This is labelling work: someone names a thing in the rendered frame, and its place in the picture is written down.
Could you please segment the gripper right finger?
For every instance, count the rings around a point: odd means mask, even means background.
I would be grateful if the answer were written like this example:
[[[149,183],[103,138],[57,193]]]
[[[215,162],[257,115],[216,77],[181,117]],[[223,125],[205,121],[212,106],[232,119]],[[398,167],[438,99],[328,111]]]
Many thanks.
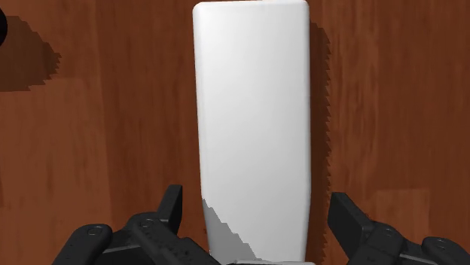
[[[428,236],[416,244],[371,220],[346,193],[331,194],[328,226],[349,258],[346,265],[470,265],[470,254],[456,242]]]

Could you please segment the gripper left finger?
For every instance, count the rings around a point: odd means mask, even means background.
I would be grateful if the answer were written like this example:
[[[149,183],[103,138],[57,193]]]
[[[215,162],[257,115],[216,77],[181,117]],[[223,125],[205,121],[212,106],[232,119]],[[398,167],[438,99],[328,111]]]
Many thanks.
[[[113,231],[107,224],[76,229],[52,265],[221,265],[194,240],[177,236],[182,186],[171,184],[155,212],[133,215]]]

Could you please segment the white flat rectangular slab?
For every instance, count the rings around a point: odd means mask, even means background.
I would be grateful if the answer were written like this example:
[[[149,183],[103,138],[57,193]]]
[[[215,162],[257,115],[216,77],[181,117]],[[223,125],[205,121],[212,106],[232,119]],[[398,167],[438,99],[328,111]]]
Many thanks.
[[[297,263],[311,194],[306,0],[194,6],[200,183],[220,263]]]

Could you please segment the black round object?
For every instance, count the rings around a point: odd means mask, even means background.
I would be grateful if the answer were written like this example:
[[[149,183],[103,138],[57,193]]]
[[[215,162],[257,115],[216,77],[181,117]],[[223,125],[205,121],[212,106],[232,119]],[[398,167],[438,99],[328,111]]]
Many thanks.
[[[8,20],[4,11],[0,8],[0,46],[5,42],[8,34]]]

